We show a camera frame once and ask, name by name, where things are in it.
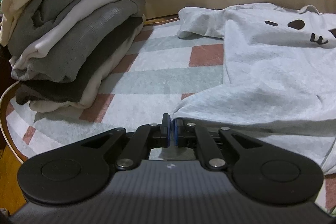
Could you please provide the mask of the light grey cat-face t-shirt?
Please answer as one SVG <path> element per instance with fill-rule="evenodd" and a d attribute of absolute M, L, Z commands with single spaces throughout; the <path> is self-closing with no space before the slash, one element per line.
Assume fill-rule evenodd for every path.
<path fill-rule="evenodd" d="M 335 15 L 270 3 L 185 7 L 178 36 L 223 40 L 223 83 L 182 100 L 173 118 L 225 125 L 335 172 Z"/>

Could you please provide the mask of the checkered pastel floor rug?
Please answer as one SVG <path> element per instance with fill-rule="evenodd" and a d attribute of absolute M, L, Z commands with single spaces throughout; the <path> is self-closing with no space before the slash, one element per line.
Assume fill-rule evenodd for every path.
<path fill-rule="evenodd" d="M 91 107 L 63 107 L 39 113 L 19 105 L 12 86 L 6 106 L 5 139 L 19 161 L 90 137 L 111 127 L 132 131 L 173 120 L 185 98 L 223 83 L 223 40 L 197 34 L 178 36 L 180 19 L 145 27 L 120 64 L 103 79 Z"/>

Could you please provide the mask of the black folded garment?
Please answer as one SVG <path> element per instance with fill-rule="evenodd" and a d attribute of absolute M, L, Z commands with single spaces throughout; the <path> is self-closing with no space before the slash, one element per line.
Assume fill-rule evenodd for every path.
<path fill-rule="evenodd" d="M 109 58 L 115 68 L 128 52 L 134 37 L 142 29 L 142 17 L 129 17 L 110 32 L 87 57 L 75 79 L 70 83 L 55 83 L 47 80 L 22 81 L 15 93 L 17 104 L 29 101 L 57 103 L 79 102 L 90 79 Z"/>

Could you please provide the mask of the off-white bottom folded garment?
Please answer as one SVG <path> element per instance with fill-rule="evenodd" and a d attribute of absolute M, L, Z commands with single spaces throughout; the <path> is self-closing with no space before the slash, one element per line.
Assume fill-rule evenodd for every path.
<path fill-rule="evenodd" d="M 31 110 L 39 113 L 52 112 L 57 109 L 68 106 L 73 106 L 79 109 L 87 109 L 90 106 L 92 106 L 98 94 L 98 90 L 103 79 L 106 78 L 107 75 L 111 73 L 113 69 L 114 68 L 112 68 L 112 59 L 109 58 L 108 61 L 106 61 L 90 79 L 79 102 L 67 101 L 63 103 L 57 103 L 57 102 L 39 100 L 39 101 L 30 101 L 29 107 Z"/>

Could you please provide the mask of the dark grey folded garment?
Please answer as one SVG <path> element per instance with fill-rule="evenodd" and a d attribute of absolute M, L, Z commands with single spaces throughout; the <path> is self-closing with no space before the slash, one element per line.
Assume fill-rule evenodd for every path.
<path fill-rule="evenodd" d="M 81 0 L 31 0 L 17 20 L 7 44 L 12 56 L 56 27 Z"/>

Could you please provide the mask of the white folded garment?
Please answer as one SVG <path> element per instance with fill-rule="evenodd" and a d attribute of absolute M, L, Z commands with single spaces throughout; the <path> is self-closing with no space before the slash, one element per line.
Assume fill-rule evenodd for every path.
<path fill-rule="evenodd" d="M 46 57 L 51 48 L 57 44 L 77 22 L 83 20 L 100 7 L 117 1 L 119 0 L 81 0 L 56 27 L 31 43 L 19 57 L 12 57 L 10 59 L 11 67 L 13 69 L 23 70 L 27 68 L 29 59 Z"/>

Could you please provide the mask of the grey fleece folded garment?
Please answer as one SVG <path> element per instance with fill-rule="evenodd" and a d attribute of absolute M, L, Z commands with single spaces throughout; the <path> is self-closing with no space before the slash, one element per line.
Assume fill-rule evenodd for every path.
<path fill-rule="evenodd" d="M 145 0 L 108 3 L 79 21 L 43 58 L 31 58 L 26 69 L 13 69 L 15 80 L 72 82 L 87 57 L 111 31 L 130 16 L 142 16 Z"/>

